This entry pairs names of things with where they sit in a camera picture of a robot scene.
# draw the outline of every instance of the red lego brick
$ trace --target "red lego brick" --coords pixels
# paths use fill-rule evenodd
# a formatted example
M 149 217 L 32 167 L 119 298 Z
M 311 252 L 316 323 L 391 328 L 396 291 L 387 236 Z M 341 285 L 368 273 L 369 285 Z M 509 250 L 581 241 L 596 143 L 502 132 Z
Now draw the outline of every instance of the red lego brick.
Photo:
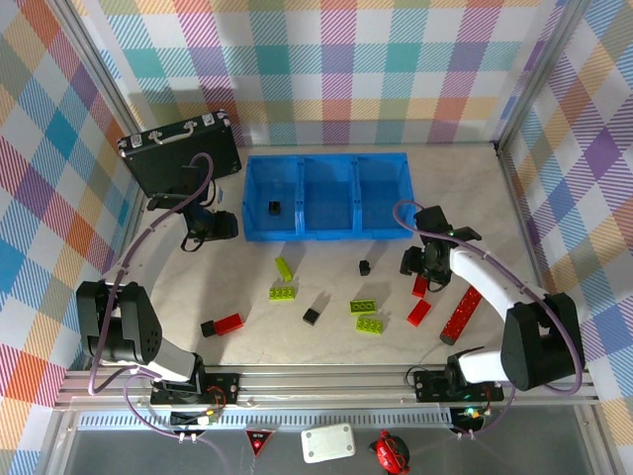
M 429 310 L 431 310 L 431 304 L 420 300 L 409 314 L 407 322 L 412 324 L 414 327 L 417 327 L 422 319 L 426 317 Z
M 464 297 L 462 297 L 461 302 L 453 312 L 453 316 L 449 319 L 446 327 L 442 331 L 442 334 L 439 336 L 439 339 L 444 341 L 446 344 L 453 345 L 459 335 L 462 334 L 462 330 L 466 326 L 475 309 L 482 300 L 482 294 L 480 294 L 474 287 L 469 287 Z
M 426 279 L 417 275 L 415 277 L 415 283 L 413 284 L 413 290 L 411 294 L 415 297 L 423 299 L 424 295 L 426 295 L 426 285 Z
M 226 334 L 233 330 L 241 329 L 243 326 L 244 323 L 241 321 L 239 314 L 234 314 L 216 322 L 216 334 Z

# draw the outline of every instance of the white tabletop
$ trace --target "white tabletop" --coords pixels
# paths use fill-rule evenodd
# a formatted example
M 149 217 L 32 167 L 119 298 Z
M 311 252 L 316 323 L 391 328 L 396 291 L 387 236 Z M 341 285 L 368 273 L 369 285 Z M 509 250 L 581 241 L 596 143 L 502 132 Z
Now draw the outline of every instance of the white tabletop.
M 524 278 L 534 280 L 527 252 L 497 158 L 490 145 L 259 147 L 249 154 L 404 151 L 416 200 L 441 205 L 455 228 L 472 227 L 488 248 Z M 403 252 L 418 237 L 392 241 L 247 242 L 240 204 L 245 172 L 219 180 L 219 209 L 237 215 L 240 235 L 205 243 L 191 254 L 174 251 L 151 295 L 163 336 L 201 354 L 207 364 L 441 363 L 459 350 L 500 342 L 502 321 L 482 302 L 454 346 L 439 335 L 468 284 L 453 277 L 438 294 L 425 298 L 431 311 L 419 327 L 407 322 L 418 299 L 413 277 L 400 274 Z M 283 256 L 291 268 L 294 302 L 270 303 L 268 291 L 281 285 L 274 263 Z M 358 263 L 367 259 L 369 276 Z M 384 322 L 382 335 L 359 332 L 349 302 L 375 299 L 372 318 Z M 308 308 L 321 313 L 311 327 Z M 224 336 L 202 337 L 200 323 L 240 313 L 244 327 Z

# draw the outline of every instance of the white plate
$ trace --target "white plate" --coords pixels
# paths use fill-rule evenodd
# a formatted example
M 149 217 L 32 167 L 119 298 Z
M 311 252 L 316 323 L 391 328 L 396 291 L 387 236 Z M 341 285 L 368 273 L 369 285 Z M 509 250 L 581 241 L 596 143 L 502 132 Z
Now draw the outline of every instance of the white plate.
M 315 427 L 301 432 L 301 445 L 306 463 L 351 457 L 356 453 L 350 424 Z

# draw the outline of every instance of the blue bin compartment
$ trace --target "blue bin compartment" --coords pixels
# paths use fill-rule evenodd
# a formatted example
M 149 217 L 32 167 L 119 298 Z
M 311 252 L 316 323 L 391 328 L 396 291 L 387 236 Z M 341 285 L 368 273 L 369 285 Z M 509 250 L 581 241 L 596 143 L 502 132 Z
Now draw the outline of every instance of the blue bin compartment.
M 404 153 L 251 156 L 242 203 L 248 240 L 410 238 L 392 210 L 413 192 Z M 279 201 L 281 213 L 268 204 Z M 413 208 L 401 216 L 413 224 Z
M 304 156 L 304 211 L 309 238 L 341 239 L 353 231 L 353 160 L 347 155 Z
M 301 199 L 298 157 L 258 156 L 249 159 L 244 185 L 242 220 L 246 236 L 253 240 L 296 238 Z M 268 204 L 278 201 L 279 215 L 271 215 Z
M 372 238 L 407 238 L 411 233 L 394 219 L 394 205 L 413 199 L 407 155 L 372 153 L 357 156 L 362 205 L 362 232 Z M 412 223 L 412 207 L 401 207 L 400 217 Z

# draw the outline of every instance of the plaid wallpaper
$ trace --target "plaid wallpaper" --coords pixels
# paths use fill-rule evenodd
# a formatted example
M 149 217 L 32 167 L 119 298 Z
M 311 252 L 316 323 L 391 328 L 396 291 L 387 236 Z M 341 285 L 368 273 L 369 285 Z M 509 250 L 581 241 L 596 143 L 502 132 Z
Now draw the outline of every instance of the plaid wallpaper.
M 510 148 L 551 290 L 585 309 L 585 355 L 633 473 L 633 1 L 594 0 Z
M 80 357 L 75 286 L 113 262 L 136 185 L 45 0 L 0 1 L 0 57 L 0 474 L 28 474 Z
M 238 144 L 496 137 L 566 0 L 74 0 L 136 118 Z

